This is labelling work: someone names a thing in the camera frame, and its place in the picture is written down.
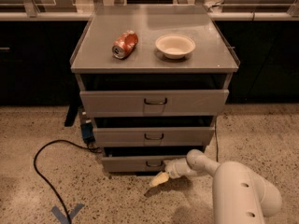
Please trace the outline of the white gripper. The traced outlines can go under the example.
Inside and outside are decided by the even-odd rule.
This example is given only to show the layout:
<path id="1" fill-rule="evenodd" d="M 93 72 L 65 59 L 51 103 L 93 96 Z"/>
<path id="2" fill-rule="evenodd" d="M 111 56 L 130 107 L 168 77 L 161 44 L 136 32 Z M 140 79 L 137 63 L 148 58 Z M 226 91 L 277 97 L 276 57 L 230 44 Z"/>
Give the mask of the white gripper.
<path id="1" fill-rule="evenodd" d="M 174 159 L 167 161 L 165 163 L 165 172 L 160 172 L 149 182 L 151 188 L 157 187 L 169 180 L 169 177 L 172 179 L 177 179 L 183 176 L 196 176 L 198 175 L 197 171 L 194 171 L 190 165 L 187 163 L 185 158 Z"/>

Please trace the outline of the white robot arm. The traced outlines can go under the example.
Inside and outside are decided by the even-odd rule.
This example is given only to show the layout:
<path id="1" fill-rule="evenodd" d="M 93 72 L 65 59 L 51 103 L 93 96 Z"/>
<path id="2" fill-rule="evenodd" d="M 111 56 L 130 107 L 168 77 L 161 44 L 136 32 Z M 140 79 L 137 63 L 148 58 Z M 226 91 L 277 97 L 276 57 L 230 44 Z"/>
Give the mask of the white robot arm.
<path id="1" fill-rule="evenodd" d="M 205 172 L 213 178 L 214 224 L 265 224 L 282 206 L 278 188 L 237 161 L 219 163 L 202 151 L 192 149 L 185 158 L 166 162 L 163 171 L 150 182 L 156 187 L 169 179 Z"/>

